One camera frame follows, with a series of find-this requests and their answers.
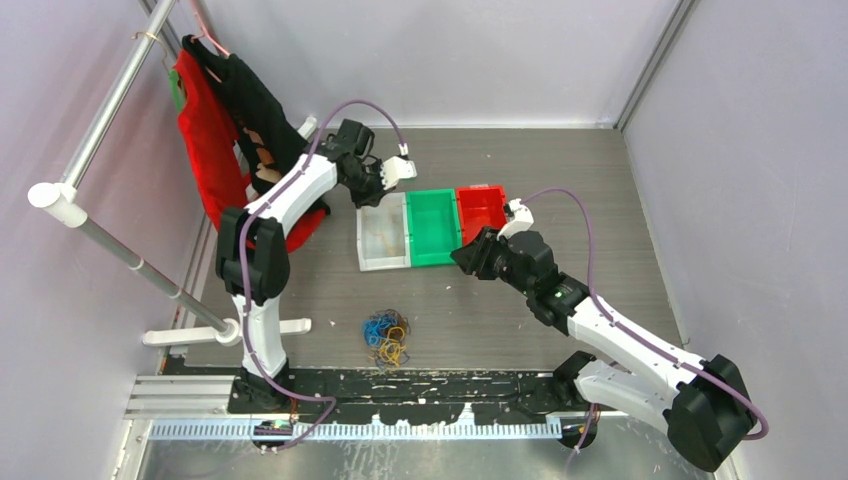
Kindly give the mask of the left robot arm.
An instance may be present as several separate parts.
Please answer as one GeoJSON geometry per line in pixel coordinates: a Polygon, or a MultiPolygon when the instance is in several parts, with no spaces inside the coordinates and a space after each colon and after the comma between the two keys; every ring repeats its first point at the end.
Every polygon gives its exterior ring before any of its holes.
{"type": "Polygon", "coordinates": [[[244,357],[232,397],[246,407],[277,413],[292,397],[279,304],[297,224],[328,215],[323,196],[338,185],[349,190],[356,208],[376,207],[394,189],[383,178],[381,159],[371,153],[374,138],[362,123],[343,120],[336,133],[308,147],[270,191],[221,215],[215,273],[239,314],[244,357]]]}

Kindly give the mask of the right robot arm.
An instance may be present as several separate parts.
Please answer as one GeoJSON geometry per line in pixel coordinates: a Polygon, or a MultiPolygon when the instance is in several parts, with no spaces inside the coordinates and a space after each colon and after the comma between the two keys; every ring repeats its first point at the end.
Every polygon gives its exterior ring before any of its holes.
{"type": "Polygon", "coordinates": [[[679,455],[707,472],[742,441],[768,433],[731,360],[705,360],[635,324],[560,271],[540,233],[504,237],[485,227],[451,258],[466,275],[510,285],[542,324],[610,357],[579,351],[555,370],[556,400],[565,409],[589,403],[620,410],[665,433],[679,455]]]}

